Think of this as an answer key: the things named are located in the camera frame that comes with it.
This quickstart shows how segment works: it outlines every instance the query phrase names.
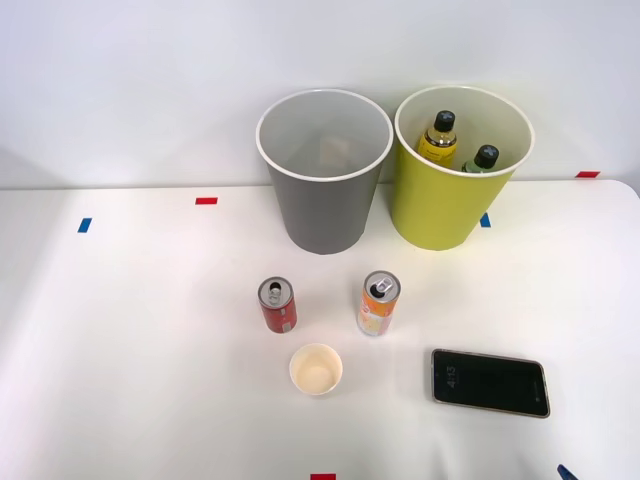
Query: black bottle cap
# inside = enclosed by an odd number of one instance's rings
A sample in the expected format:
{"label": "black bottle cap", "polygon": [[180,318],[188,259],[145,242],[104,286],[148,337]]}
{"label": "black bottle cap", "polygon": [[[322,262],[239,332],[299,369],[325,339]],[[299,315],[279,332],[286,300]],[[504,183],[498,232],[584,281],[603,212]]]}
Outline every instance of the black bottle cap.
{"label": "black bottle cap", "polygon": [[478,153],[476,153],[476,158],[473,159],[473,162],[480,168],[488,170],[496,164],[498,155],[500,155],[500,152],[496,147],[493,145],[483,145],[478,149]]}
{"label": "black bottle cap", "polygon": [[449,110],[442,110],[436,115],[436,121],[433,122],[433,128],[439,132],[450,132],[453,130],[453,123],[456,121],[456,116]]}

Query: bin rim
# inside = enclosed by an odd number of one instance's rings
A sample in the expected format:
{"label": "bin rim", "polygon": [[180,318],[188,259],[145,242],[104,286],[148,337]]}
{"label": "bin rim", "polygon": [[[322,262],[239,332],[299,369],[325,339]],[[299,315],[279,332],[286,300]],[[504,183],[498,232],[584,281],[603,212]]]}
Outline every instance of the bin rim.
{"label": "bin rim", "polygon": [[[389,140],[387,141],[387,145],[384,148],[384,151],[382,152],[382,154],[375,161],[371,162],[369,165],[367,165],[364,168],[361,168],[360,170],[357,170],[357,171],[352,172],[352,173],[348,173],[346,175],[339,175],[337,177],[309,177],[307,175],[300,175],[299,173],[295,173],[295,172],[292,172],[291,170],[287,170],[286,168],[278,165],[276,162],[274,162],[269,157],[269,155],[267,155],[267,153],[262,148],[262,142],[260,141],[260,130],[262,130],[262,124],[264,123],[264,121],[267,118],[267,116],[269,115],[269,113],[271,113],[276,107],[278,107],[282,103],[286,102],[287,100],[291,100],[292,98],[299,97],[299,96],[302,96],[302,95],[307,95],[309,93],[318,93],[318,92],[340,93],[340,94],[350,95],[352,97],[356,97],[356,98],[358,98],[360,100],[365,101],[366,103],[368,103],[372,107],[374,107],[382,115],[382,117],[385,119],[388,131],[389,131]],[[287,95],[286,97],[281,98],[280,100],[275,102],[273,105],[271,105],[269,108],[267,108],[267,110],[260,117],[260,121],[258,122],[258,125],[256,127],[256,145],[258,147],[258,151],[260,152],[260,155],[262,156],[262,158],[269,165],[271,165],[273,168],[278,170],[280,173],[283,173],[283,174],[285,174],[285,175],[287,175],[289,177],[297,178],[298,180],[304,180],[304,181],[307,181],[307,182],[319,182],[319,183],[340,182],[340,181],[343,181],[343,180],[349,180],[351,178],[359,177],[360,175],[363,175],[363,174],[367,173],[370,170],[373,170],[378,165],[380,165],[382,163],[382,161],[389,154],[389,151],[391,150],[391,147],[393,145],[393,139],[394,139],[393,137],[394,137],[394,135],[393,135],[393,124],[391,123],[391,119],[389,118],[389,115],[387,115],[387,113],[382,109],[382,107],[380,107],[380,105],[378,105],[373,100],[365,97],[364,95],[360,95],[358,93],[350,92],[349,90],[341,90],[339,88],[312,88],[312,89],[302,90],[300,92],[292,93],[291,95]]]}
{"label": "bin rim", "polygon": [[[502,170],[498,170],[498,171],[495,171],[495,172],[483,173],[482,175],[478,175],[477,173],[459,172],[458,170],[453,170],[453,169],[450,169],[450,168],[441,167],[440,165],[437,165],[437,164],[435,164],[433,162],[430,162],[429,160],[424,158],[422,155],[419,155],[418,152],[416,152],[413,149],[413,147],[409,146],[407,141],[402,136],[402,133],[400,132],[400,127],[399,127],[400,115],[402,115],[402,110],[404,109],[404,107],[411,100],[413,100],[415,97],[417,97],[419,95],[422,95],[423,93],[428,92],[430,90],[444,90],[444,89],[475,90],[476,92],[481,92],[481,93],[484,93],[486,95],[490,95],[490,96],[492,96],[494,98],[497,98],[498,100],[503,101],[504,103],[509,105],[511,108],[513,108],[522,117],[522,119],[525,121],[525,123],[527,124],[527,127],[529,128],[529,133],[531,134],[531,142],[529,144],[529,150],[527,150],[527,153],[525,153],[524,156],[520,160],[518,160],[516,163],[514,163],[510,167],[503,168]],[[398,107],[398,110],[396,111],[396,115],[395,115],[395,118],[394,118],[394,127],[396,129],[396,135],[398,136],[398,140],[400,141],[402,146],[416,160],[419,160],[420,162],[422,162],[423,164],[427,165],[428,167],[431,167],[431,168],[433,168],[435,170],[439,170],[439,171],[441,171],[443,173],[448,173],[450,175],[455,175],[455,176],[458,176],[458,177],[475,178],[475,179],[499,177],[499,176],[505,175],[507,173],[513,172],[520,165],[522,165],[524,162],[527,161],[527,159],[529,158],[529,155],[531,155],[531,151],[533,150],[533,146],[534,146],[534,144],[536,142],[536,133],[535,133],[535,130],[533,129],[533,125],[531,125],[531,122],[529,121],[527,116],[524,114],[524,112],[516,104],[514,104],[510,100],[507,100],[503,96],[498,95],[497,93],[493,93],[493,92],[490,92],[489,90],[485,90],[485,89],[479,88],[479,87],[473,87],[473,86],[470,86],[470,85],[436,85],[434,87],[427,87],[427,88],[423,88],[422,90],[418,90],[417,92],[415,92],[415,93],[409,95],[407,98],[405,98],[405,100]]]}

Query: black phone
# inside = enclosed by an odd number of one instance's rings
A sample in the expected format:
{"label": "black phone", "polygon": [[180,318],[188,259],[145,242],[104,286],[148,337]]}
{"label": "black phone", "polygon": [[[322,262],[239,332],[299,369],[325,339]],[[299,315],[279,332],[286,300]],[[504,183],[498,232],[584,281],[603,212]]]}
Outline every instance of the black phone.
{"label": "black phone", "polygon": [[551,413],[538,362],[434,350],[431,386],[436,402],[546,418]]}

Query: trash bin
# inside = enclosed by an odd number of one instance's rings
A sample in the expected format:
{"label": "trash bin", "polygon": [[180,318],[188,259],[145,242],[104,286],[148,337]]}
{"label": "trash bin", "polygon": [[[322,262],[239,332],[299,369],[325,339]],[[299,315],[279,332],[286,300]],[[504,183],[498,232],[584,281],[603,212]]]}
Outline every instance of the trash bin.
{"label": "trash bin", "polygon": [[264,113],[256,143],[296,245],[330,254],[358,241],[393,143],[378,105],[344,90],[296,93]]}
{"label": "trash bin", "polygon": [[[440,110],[456,115],[457,150],[452,169],[416,152],[420,136]],[[408,97],[396,112],[400,145],[396,164],[392,219],[410,243],[446,250],[464,242],[534,144],[525,114],[510,101],[480,88],[439,86]],[[478,148],[494,145],[500,155],[494,171],[464,173]]]}

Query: yellow bottle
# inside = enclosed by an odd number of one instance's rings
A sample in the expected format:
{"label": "yellow bottle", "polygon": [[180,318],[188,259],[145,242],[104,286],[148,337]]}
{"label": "yellow bottle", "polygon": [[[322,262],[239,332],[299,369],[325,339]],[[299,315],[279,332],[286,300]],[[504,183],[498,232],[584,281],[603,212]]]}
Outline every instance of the yellow bottle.
{"label": "yellow bottle", "polygon": [[418,142],[418,153],[427,160],[446,168],[452,168],[453,156],[456,153],[456,134],[453,124],[456,116],[449,110],[442,110],[436,115],[433,127],[427,129]]}

